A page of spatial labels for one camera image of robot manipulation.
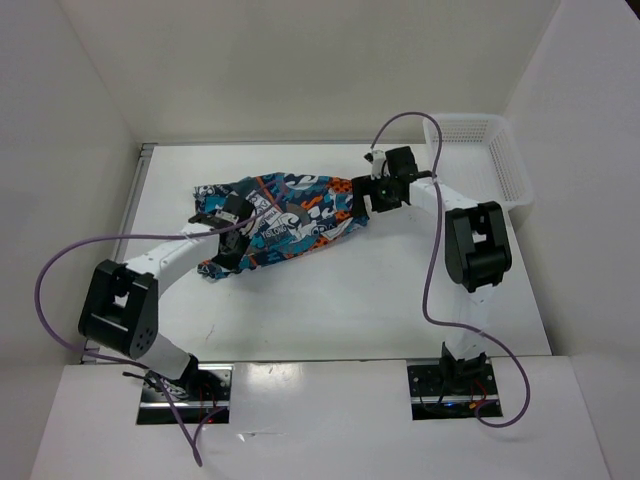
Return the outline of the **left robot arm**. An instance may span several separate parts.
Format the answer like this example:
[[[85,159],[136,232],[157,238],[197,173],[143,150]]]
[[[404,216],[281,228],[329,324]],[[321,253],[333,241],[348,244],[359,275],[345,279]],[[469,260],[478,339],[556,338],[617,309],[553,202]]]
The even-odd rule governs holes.
[[[162,294],[195,266],[222,255],[237,262],[247,249],[254,205],[232,194],[210,213],[198,213],[171,240],[124,263],[95,268],[80,316],[81,335],[138,361],[153,387],[163,383],[175,398],[191,398],[211,376],[198,359],[159,333]]]

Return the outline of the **colourful patterned shorts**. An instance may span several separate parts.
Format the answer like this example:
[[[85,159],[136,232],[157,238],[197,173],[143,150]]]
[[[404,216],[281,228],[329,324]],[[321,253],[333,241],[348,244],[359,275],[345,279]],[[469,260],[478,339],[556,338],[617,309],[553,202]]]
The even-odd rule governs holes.
[[[352,181],[334,176],[275,172],[239,181],[197,186],[195,212],[214,214],[232,196],[243,195],[260,218],[220,236],[218,253],[197,267],[211,280],[275,265],[341,240],[369,222],[353,212]]]

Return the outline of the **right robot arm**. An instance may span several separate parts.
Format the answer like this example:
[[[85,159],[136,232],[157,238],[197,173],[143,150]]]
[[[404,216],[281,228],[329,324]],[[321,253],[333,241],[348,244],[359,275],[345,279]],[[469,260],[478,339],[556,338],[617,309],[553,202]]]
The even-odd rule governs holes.
[[[450,393],[460,393],[479,379],[487,363],[482,334],[489,303],[511,269],[512,255],[501,206],[480,203],[453,190],[431,171],[420,171],[410,147],[373,150],[365,155],[371,173],[352,180],[352,213],[382,213],[404,205],[436,217],[434,251],[444,253],[444,267],[456,287],[454,313],[434,325],[449,329],[442,344],[438,378]]]

